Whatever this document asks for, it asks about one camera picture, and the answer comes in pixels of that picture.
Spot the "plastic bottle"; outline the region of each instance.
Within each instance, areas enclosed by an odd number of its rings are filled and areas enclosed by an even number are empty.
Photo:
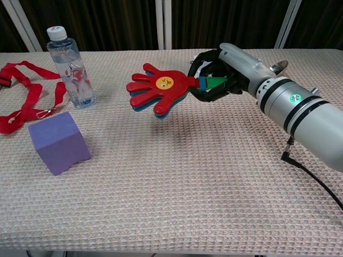
[[[48,28],[47,32],[51,40],[47,48],[74,106],[92,106],[95,94],[75,40],[67,37],[62,26]]]

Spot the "green led light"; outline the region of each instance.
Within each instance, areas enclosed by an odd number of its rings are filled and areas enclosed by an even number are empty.
[[[290,100],[290,102],[291,103],[298,103],[298,102],[300,102],[301,101],[301,95],[299,95],[299,94],[293,94],[293,95],[291,95],[290,96],[290,98],[289,98],[289,100]]]

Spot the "black cable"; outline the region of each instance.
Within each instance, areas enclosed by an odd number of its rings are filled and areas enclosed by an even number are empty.
[[[324,182],[322,182],[316,175],[314,175],[311,171],[309,171],[305,166],[303,166],[301,163],[297,162],[296,160],[294,160],[293,158],[289,157],[289,153],[290,153],[290,147],[294,145],[294,139],[293,137],[290,137],[287,141],[287,147],[285,149],[285,151],[282,154],[281,160],[296,166],[299,169],[302,169],[303,171],[305,171],[308,175],[310,175],[316,182],[318,182],[326,191],[327,193],[329,193],[329,195],[336,201],[336,203],[339,205],[339,207],[341,208],[341,210],[343,210],[343,203],[338,199],[338,197],[331,191],[330,188],[328,188],[327,185],[324,184]]]
[[[32,257],[31,253],[28,250],[26,250],[26,255],[27,257]]]

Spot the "table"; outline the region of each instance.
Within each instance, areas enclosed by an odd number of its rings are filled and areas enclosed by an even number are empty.
[[[95,106],[69,111],[92,159],[54,177],[35,152],[26,123],[0,136],[0,248],[121,252],[343,255],[343,213],[311,177],[280,160],[288,136],[248,94],[213,103],[189,95],[165,120],[134,112],[126,84],[142,65],[187,72],[203,50],[82,52]],[[247,50],[266,65],[289,60],[285,76],[343,109],[343,52]],[[0,54],[55,71],[47,52]],[[41,80],[38,104],[53,103]],[[27,91],[0,91],[0,115]],[[292,157],[343,198],[343,174],[298,143]]]

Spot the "purple foam cube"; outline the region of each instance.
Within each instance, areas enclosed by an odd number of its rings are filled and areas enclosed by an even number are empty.
[[[34,148],[55,176],[91,158],[85,140],[69,112],[28,127]]]

